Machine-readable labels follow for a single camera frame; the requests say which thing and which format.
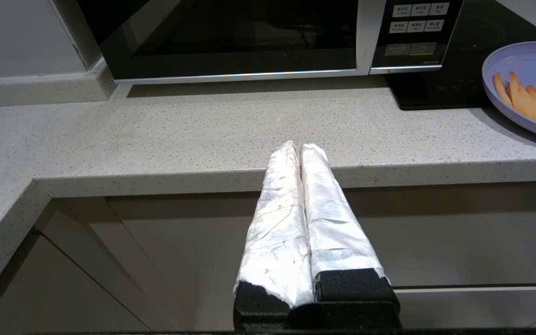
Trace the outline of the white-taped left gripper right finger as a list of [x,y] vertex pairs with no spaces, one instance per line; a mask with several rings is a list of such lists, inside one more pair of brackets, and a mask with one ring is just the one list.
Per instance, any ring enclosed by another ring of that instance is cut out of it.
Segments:
[[301,150],[315,303],[304,329],[401,329],[400,303],[378,256],[315,144]]

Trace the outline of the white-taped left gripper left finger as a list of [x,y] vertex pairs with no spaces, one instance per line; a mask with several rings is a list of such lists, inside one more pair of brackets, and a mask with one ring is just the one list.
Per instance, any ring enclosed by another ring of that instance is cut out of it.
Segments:
[[233,289],[237,331],[287,328],[291,310],[315,301],[300,159],[293,141],[268,160]]

